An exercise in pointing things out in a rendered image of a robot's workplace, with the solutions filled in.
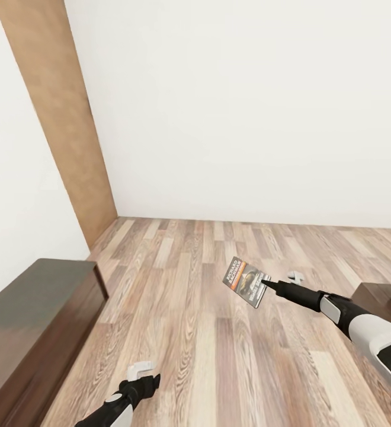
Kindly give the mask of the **hardback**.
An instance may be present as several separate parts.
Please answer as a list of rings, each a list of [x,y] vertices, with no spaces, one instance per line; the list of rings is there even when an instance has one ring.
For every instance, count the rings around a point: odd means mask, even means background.
[[[262,280],[270,279],[270,275],[234,256],[222,282],[257,309],[268,287]]]

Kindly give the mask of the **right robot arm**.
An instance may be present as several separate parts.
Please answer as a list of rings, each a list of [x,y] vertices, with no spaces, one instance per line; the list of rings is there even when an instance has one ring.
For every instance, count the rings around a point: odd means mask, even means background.
[[[291,271],[287,282],[262,280],[276,295],[322,312],[364,354],[391,386],[391,323],[355,305],[350,298],[300,286],[302,273]]]

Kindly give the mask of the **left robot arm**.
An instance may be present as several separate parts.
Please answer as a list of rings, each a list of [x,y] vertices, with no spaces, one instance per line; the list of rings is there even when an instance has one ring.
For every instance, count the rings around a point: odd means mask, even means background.
[[[161,374],[140,377],[140,372],[153,371],[158,363],[153,360],[131,363],[128,380],[123,380],[119,391],[104,401],[104,406],[92,412],[74,427],[130,427],[133,411],[142,399],[154,396],[160,388]]]

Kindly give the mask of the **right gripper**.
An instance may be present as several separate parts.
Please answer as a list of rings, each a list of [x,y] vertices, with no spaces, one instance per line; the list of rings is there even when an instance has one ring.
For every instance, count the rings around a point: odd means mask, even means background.
[[[294,283],[287,283],[284,281],[279,281],[277,283],[268,280],[262,280],[262,283],[274,289],[276,291],[275,294],[279,297],[283,297],[289,301],[295,302],[298,305],[305,306],[303,305],[303,297],[305,296],[305,292],[309,288]]]

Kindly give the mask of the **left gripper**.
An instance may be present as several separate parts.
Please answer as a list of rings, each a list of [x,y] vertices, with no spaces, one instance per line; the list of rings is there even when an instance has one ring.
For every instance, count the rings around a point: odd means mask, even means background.
[[[119,390],[124,390],[127,387],[133,388],[137,394],[137,405],[142,399],[149,399],[154,396],[155,389],[160,388],[161,374],[155,378],[153,375],[141,377],[136,381],[123,380],[119,385]]]

